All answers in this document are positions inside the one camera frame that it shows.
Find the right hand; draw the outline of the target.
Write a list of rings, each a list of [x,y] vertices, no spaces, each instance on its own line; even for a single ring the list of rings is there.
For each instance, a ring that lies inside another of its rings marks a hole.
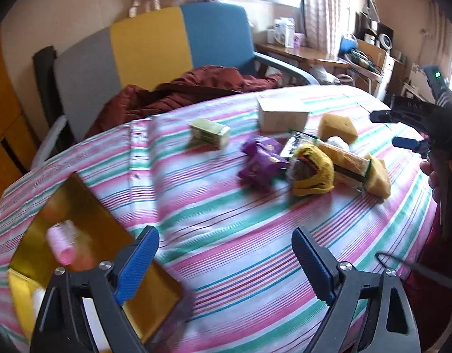
[[[432,163],[424,159],[420,163],[421,171],[428,176],[428,185],[432,189],[432,198],[436,203],[439,203],[441,200],[441,185],[439,182],[439,176],[435,172]]]

